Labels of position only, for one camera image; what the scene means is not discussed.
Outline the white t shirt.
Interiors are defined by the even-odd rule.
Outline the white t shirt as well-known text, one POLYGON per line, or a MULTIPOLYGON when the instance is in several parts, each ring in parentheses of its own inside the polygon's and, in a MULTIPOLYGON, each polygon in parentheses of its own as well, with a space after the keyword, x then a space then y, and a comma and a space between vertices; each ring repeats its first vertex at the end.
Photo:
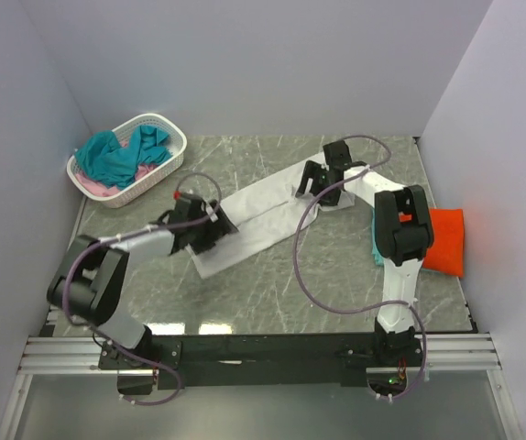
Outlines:
POLYGON ((292 237, 296 226, 313 223, 319 211, 337 211, 355 205, 355 198, 343 195, 336 206, 315 205, 304 215, 312 195, 295 196, 305 160, 293 164, 223 199, 221 207, 237 227, 238 232, 223 237, 212 249, 199 255, 191 253, 192 261, 202 279, 207 279, 292 237))

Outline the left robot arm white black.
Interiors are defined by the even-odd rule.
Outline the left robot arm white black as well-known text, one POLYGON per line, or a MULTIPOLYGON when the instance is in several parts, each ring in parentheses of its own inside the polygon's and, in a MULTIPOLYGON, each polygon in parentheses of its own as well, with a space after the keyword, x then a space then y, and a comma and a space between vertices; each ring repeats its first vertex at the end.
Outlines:
POLYGON ((237 233, 218 201, 177 192, 174 207, 138 231, 74 238, 49 284, 47 301, 121 346, 128 366, 143 368, 153 356, 152 332, 119 305, 127 273, 184 249, 199 255, 237 233))

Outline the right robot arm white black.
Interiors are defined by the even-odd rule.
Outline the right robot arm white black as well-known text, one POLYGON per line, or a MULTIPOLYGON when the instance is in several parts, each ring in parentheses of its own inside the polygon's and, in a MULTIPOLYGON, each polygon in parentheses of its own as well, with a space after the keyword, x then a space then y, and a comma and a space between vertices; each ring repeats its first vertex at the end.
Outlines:
POLYGON ((373 209, 373 237, 383 258, 384 281, 375 321, 373 358, 391 366, 403 356, 422 348, 415 337, 416 287, 434 232, 424 189, 402 185, 376 172, 374 165, 352 159, 347 137, 323 146, 324 163, 305 162, 295 196, 310 193, 296 230, 300 231, 308 213, 319 204, 335 207, 348 193, 373 209))

